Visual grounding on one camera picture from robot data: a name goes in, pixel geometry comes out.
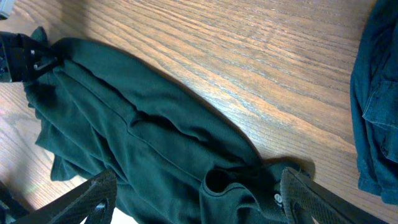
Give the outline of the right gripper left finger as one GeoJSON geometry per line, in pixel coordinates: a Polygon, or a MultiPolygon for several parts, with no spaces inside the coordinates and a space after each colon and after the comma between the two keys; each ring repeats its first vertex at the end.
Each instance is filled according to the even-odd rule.
{"type": "Polygon", "coordinates": [[[116,174],[105,170],[14,224],[110,224],[116,196],[116,174]]]}

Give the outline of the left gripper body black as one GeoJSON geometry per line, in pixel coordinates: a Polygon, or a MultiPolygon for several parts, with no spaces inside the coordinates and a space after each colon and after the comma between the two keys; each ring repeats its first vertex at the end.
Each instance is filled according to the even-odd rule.
{"type": "Polygon", "coordinates": [[[1,82],[30,82],[59,66],[57,53],[25,34],[1,32],[1,82]]]}

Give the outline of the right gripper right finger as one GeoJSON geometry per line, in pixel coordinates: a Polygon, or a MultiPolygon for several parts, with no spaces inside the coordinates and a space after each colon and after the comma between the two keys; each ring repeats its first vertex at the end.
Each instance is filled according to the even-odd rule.
{"type": "Polygon", "coordinates": [[[283,170],[280,192],[289,223],[384,223],[291,167],[283,170]]]}

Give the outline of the black t-shirt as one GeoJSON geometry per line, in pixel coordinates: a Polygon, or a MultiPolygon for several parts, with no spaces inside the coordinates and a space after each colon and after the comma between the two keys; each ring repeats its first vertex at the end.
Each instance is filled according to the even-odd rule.
{"type": "Polygon", "coordinates": [[[51,179],[111,169],[117,208],[139,223],[287,223],[280,179],[223,118],[135,57],[88,40],[24,86],[52,152],[51,179]]]}

